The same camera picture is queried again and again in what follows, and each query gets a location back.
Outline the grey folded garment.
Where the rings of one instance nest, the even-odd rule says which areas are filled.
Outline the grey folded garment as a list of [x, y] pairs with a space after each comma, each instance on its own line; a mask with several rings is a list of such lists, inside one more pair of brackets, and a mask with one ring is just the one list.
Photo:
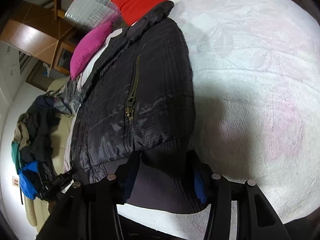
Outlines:
[[80, 106], [81, 89], [71, 78], [55, 93], [54, 108], [67, 116], [75, 116]]

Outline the black puffer jacket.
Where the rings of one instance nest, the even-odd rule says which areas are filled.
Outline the black puffer jacket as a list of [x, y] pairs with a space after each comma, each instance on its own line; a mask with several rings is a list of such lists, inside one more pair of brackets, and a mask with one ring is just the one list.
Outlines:
[[70, 149], [74, 179], [96, 183], [140, 152], [129, 204], [177, 214], [204, 210], [188, 46], [165, 1], [110, 39], [82, 87]]

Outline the magenta pillow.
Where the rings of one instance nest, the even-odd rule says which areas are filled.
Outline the magenta pillow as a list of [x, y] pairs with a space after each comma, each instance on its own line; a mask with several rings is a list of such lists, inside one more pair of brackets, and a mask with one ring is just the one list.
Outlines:
[[93, 55], [100, 49], [112, 30], [112, 22], [106, 22], [87, 33], [76, 46], [71, 58], [71, 80], [86, 67]]

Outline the wooden cabinet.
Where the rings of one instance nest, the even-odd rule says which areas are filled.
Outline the wooden cabinet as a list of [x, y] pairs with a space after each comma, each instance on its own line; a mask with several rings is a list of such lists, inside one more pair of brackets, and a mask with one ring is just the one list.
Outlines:
[[1, 32], [1, 41], [49, 64], [61, 74], [69, 75], [70, 66], [59, 64], [63, 52], [73, 53], [76, 43], [70, 38], [76, 28], [54, 12], [23, 1], [10, 15]]

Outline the pile of dark clothes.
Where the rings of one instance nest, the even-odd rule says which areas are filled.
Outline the pile of dark clothes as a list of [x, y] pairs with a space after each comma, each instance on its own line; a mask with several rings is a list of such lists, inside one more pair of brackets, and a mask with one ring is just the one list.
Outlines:
[[51, 128], [60, 122], [54, 99], [55, 92], [52, 90], [38, 96], [19, 116], [11, 142], [11, 157], [19, 176], [20, 191], [31, 200], [43, 200], [40, 196], [41, 181], [58, 176], [53, 167], [50, 139]]

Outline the silver foil headboard cover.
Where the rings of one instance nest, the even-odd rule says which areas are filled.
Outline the silver foil headboard cover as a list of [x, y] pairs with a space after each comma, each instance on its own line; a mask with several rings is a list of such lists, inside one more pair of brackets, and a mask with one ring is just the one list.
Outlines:
[[124, 24], [119, 9], [111, 0], [73, 0], [64, 19], [87, 31], [106, 22], [111, 22], [114, 28]]

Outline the white bed blanket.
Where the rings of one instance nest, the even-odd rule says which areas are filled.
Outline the white bed blanket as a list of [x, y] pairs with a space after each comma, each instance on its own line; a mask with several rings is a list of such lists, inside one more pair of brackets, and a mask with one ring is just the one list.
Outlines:
[[291, 0], [173, 0], [193, 70], [191, 149], [254, 180], [294, 237], [319, 239], [319, 24]]

